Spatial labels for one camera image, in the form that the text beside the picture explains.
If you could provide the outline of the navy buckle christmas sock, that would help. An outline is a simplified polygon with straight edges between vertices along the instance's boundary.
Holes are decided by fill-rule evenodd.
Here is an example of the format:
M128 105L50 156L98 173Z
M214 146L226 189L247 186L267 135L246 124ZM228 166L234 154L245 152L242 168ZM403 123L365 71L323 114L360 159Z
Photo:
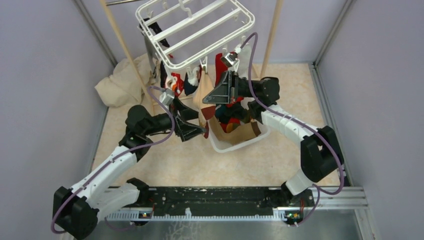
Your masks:
M164 63L161 61L159 65L160 87L171 89L176 97L184 93L186 96L193 94L199 87L201 73L201 65L185 72L184 78L177 72L169 72Z

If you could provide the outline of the white plastic laundry basket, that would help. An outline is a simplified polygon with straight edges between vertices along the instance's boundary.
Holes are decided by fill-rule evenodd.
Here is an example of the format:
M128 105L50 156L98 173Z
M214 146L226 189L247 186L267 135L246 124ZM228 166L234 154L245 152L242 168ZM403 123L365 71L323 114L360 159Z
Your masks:
M217 153L235 151L268 137L271 129L258 121L251 121L238 126L231 132L225 132L216 117L207 121L208 139Z

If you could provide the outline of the white plastic sock hanger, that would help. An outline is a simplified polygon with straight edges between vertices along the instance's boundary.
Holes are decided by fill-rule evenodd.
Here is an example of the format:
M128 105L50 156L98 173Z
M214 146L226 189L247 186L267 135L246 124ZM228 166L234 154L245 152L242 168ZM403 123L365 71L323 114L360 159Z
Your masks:
M152 56L171 71L218 52L256 21L238 0L148 0L135 10L135 17Z

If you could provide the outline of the red plain sock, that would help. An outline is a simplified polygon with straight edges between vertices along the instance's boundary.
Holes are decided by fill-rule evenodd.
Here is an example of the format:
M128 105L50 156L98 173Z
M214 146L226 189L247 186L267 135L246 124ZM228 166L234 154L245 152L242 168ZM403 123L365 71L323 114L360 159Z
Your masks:
M228 67L221 60L223 54L218 53L215 56L215 86L217 86L221 81L221 74L228 70Z

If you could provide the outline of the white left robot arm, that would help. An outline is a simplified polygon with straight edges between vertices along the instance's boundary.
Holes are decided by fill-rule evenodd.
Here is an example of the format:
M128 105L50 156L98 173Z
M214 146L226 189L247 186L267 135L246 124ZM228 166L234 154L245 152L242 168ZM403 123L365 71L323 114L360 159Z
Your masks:
M174 98L165 112L152 116L143 105L132 106L125 120L125 135L117 147L89 175L70 188L61 186L53 196L51 231L69 233L78 240L89 236L97 224L122 207L135 204L144 207L149 203L149 186L132 178L112 190L111 184L126 170L138 163L150 147L166 141L172 134L182 142L207 129L190 123L198 112Z

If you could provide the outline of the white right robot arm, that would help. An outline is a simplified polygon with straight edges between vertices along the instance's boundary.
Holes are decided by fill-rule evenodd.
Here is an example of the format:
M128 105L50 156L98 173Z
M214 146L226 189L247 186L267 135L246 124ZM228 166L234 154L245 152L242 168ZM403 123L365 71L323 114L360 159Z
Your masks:
M219 84L207 91L202 102L233 104L239 97L253 98L247 104L250 116L262 125L279 131L300 149L300 169L281 187L284 204L295 206L301 200L303 191L335 170L343 170L343 154L335 131L329 126L307 124L283 110L277 104L280 98L278 78L251 80L228 70L221 74Z

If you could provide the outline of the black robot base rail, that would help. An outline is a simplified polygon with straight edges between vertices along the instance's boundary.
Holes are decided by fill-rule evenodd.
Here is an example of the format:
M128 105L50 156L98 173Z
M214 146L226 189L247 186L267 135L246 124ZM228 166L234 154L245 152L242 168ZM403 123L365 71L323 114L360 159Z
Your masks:
M109 214L108 221L277 221L301 222L311 210L368 208L360 187L344 187L337 195L310 188L287 201L280 187L151 187L146 199Z

